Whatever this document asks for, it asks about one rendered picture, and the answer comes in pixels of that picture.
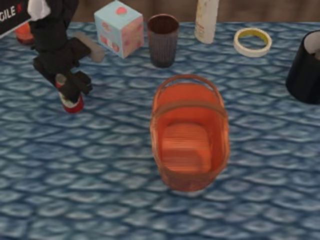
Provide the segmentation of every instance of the water-patterned tablecloth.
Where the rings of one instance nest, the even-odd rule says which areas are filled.
[[[269,32],[268,55],[236,53],[244,27]],[[1,39],[0,240],[320,240],[320,106],[285,88],[301,39],[319,28],[222,23],[204,45],[185,23],[170,69],[150,64],[147,44],[127,59],[86,58],[94,90],[77,115],[33,69],[35,52]],[[97,38],[93,23],[74,31]],[[148,129],[156,87],[186,73],[218,86],[230,124],[227,169],[195,193],[162,183]]]

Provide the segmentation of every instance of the brown wall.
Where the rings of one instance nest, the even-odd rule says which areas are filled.
[[[112,0],[79,0],[76,22],[94,21],[94,12]],[[144,15],[166,13],[195,20],[197,0],[122,0]],[[219,22],[320,22],[320,0],[220,0]]]

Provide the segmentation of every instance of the box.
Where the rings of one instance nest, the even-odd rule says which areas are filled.
[[[144,44],[142,14],[113,1],[94,13],[97,37],[101,45],[126,58]]]
[[[0,39],[29,20],[28,0],[0,0]]]

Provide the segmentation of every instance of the yellow inner ring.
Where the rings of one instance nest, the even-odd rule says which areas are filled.
[[[264,34],[263,32],[258,31],[258,30],[251,29],[251,30],[243,31],[239,34],[238,38],[243,38],[246,36],[256,36],[256,37],[262,39],[264,41],[265,45],[268,45],[268,43],[269,43],[267,35]]]

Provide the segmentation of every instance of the tape roll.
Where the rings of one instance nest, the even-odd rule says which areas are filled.
[[[286,88],[297,100],[320,104],[320,30],[307,33],[301,41],[286,78]]]
[[[241,43],[239,42],[239,39],[246,36],[255,36],[262,39],[265,43],[265,47],[261,49],[250,49],[241,45]],[[253,27],[243,28],[237,31],[236,34],[234,35],[234,40],[233,40],[234,48],[237,50],[238,53],[246,57],[250,57],[250,58],[262,57],[269,52],[271,45],[272,45],[272,39],[269,36],[269,34],[259,28],[253,28]]]

